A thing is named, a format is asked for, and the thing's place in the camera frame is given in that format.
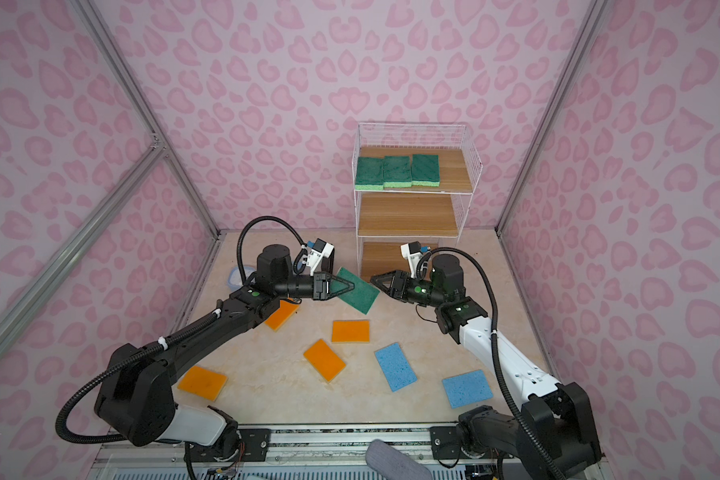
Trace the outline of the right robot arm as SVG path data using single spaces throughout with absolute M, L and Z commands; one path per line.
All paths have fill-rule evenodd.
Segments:
M 372 284 L 397 301 L 431 307 L 440 331 L 491 368 L 509 409 L 480 406 L 458 417 L 460 452 L 495 459 L 495 478 L 509 458 L 533 479 L 568 479 L 603 458 L 587 392 L 561 383 L 499 330 L 498 301 L 480 263 L 455 247 L 413 255 L 406 271 L 375 275 Z

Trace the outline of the green sponge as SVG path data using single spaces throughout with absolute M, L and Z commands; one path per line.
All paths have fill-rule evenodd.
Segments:
M 413 185 L 410 156 L 385 156 L 382 168 L 385 189 L 409 188 Z
M 360 313 L 368 314 L 380 291 L 344 267 L 339 270 L 337 276 L 352 280 L 355 283 L 354 292 L 339 299 Z
M 384 189 L 383 165 L 383 158 L 359 157 L 355 173 L 355 189 L 358 191 L 382 191 Z
M 413 154 L 411 179 L 413 186 L 439 187 L 441 182 L 439 156 L 434 154 Z

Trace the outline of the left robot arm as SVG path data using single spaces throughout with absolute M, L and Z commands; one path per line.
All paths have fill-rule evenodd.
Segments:
M 213 408 L 180 406 L 174 384 L 200 360 L 229 340 L 262 325 L 281 302 L 328 301 L 352 291 L 350 280 L 310 260 L 310 243 L 302 241 L 297 256 L 288 247 L 264 247 L 252 274 L 242 276 L 241 287 L 220 300 L 206 315 L 184 328 L 143 347 L 119 347 L 107 369 L 75 392 L 55 421 L 59 438 L 73 444 L 127 441 L 134 446 L 152 442 L 188 442 L 211 446 L 235 439 L 235 421 Z M 111 428 L 108 435 L 73 432 L 68 419 L 86 395 L 98 393 L 94 412 Z

